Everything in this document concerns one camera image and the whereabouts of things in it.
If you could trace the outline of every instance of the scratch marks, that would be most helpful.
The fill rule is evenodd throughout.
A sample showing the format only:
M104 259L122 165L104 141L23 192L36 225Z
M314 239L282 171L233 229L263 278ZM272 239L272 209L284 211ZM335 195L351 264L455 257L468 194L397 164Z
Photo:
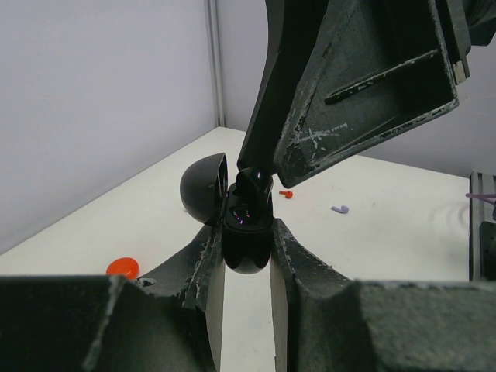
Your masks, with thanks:
M338 130L343 129L343 128L348 128L347 123L343 123L340 126L336 126L331 129L327 130L318 130L316 132L312 132L310 128L308 128L308 135L307 133L303 134L302 132L299 132L296 134L296 136L292 140L292 144L300 144L306 141L312 141L314 144L314 147L316 149L319 148L319 141L321 141L323 138L326 137L339 137L339 134L337 133Z

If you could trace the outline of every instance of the white wall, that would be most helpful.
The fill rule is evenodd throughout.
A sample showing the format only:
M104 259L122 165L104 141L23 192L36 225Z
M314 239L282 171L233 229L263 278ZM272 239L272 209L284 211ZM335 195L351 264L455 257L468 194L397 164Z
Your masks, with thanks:
M203 0L0 2L0 253L213 129L209 61Z
M267 54L265 1L219 0L219 25L226 124L246 129ZM364 154L465 177L473 169L496 174L496 38L468 60L458 109Z

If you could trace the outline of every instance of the white table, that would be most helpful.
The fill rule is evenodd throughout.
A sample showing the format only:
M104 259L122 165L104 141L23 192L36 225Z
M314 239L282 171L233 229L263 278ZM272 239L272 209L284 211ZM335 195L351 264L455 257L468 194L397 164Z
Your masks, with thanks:
M136 258L145 274L201 227L179 198L184 170L225 152L233 182L243 137L213 130L1 255L0 274L103 274L119 257ZM468 280L467 178L355 156L295 187L291 200L281 189L275 178L275 216L348 277ZM227 270L225 291L222 370L273 371L268 268Z

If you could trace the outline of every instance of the purple wire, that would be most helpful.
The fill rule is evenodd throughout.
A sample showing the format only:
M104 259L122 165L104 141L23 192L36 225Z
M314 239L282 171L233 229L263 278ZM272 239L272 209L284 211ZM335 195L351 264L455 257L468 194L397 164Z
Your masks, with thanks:
M465 194L465 196L467 196L468 198L471 198L471 199L481 200L483 202L486 202L486 203L489 203L492 205L495 203L495 201L491 200L491 199L496 198L496 194L471 194L471 193L468 193L468 194Z

